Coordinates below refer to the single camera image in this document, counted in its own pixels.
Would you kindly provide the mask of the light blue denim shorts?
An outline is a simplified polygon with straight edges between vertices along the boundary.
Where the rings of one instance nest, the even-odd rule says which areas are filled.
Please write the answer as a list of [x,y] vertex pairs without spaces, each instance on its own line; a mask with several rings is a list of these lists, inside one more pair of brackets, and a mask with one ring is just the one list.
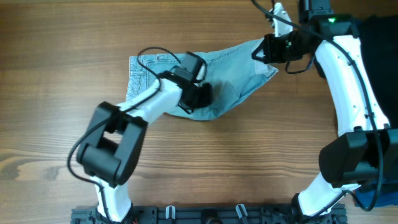
[[[262,41],[263,39],[251,40],[219,51],[195,52],[207,63],[205,82],[213,87],[213,103],[194,110],[191,114],[178,107],[167,113],[198,121],[212,120],[242,103],[278,72],[272,65],[252,59],[252,52]],[[176,59],[167,53],[143,55],[140,56],[140,61],[155,73],[178,65]],[[130,56],[129,63],[126,101],[147,90],[155,81],[153,74],[138,64],[136,56]]]

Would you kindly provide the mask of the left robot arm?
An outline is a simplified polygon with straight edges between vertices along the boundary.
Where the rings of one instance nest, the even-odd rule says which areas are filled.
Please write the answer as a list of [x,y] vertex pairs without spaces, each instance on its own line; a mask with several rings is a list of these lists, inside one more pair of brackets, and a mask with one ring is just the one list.
[[133,204],[127,182],[135,171],[147,128],[161,115],[181,107],[188,112],[208,106],[212,85],[175,72],[163,72],[135,98],[99,104],[86,132],[70,154],[82,165],[85,182],[94,184],[98,205],[94,223],[131,223]]

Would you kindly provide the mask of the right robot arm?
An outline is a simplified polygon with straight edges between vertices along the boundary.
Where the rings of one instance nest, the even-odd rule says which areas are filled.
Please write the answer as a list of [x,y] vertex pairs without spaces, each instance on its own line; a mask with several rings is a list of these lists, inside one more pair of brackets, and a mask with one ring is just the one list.
[[299,24],[268,15],[274,32],[252,52],[263,63],[285,63],[311,56],[327,81],[338,136],[319,154],[319,174],[292,199],[290,217],[297,223],[327,217],[346,195],[369,212],[394,178],[397,130],[377,102],[363,61],[364,40],[352,18],[312,16]]

